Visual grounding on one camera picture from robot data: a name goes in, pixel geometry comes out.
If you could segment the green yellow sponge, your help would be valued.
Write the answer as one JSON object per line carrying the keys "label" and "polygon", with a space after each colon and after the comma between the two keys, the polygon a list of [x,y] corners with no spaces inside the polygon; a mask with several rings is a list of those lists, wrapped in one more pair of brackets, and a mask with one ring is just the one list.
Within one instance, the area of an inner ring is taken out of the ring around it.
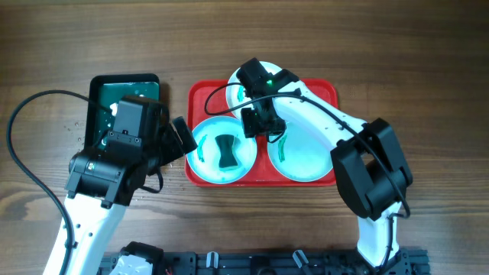
{"label": "green yellow sponge", "polygon": [[236,138],[231,134],[221,134],[215,137],[220,152],[220,170],[234,170],[238,167],[238,160],[234,152],[235,141]]}

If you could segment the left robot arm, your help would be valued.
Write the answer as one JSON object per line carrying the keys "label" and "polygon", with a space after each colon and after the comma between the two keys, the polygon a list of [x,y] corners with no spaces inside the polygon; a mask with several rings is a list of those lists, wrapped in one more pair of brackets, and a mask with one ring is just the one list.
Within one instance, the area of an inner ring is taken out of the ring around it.
{"label": "left robot arm", "polygon": [[108,243],[148,176],[196,149],[183,117],[151,98],[126,95],[118,103],[104,148],[86,147],[70,161],[62,222],[46,274],[95,274]]}

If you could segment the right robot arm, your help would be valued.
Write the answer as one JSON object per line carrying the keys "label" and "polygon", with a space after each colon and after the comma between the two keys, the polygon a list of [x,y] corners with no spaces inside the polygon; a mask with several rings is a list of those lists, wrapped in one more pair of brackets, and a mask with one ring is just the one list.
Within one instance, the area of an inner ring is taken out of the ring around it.
{"label": "right robot arm", "polygon": [[377,272],[398,252],[397,219],[409,218],[406,190],[413,175],[393,128],[378,118],[346,115],[312,92],[294,73],[252,58],[235,76],[249,100],[238,105],[246,137],[282,134],[291,122],[315,138],[332,159],[338,193],[358,217],[358,253]]}

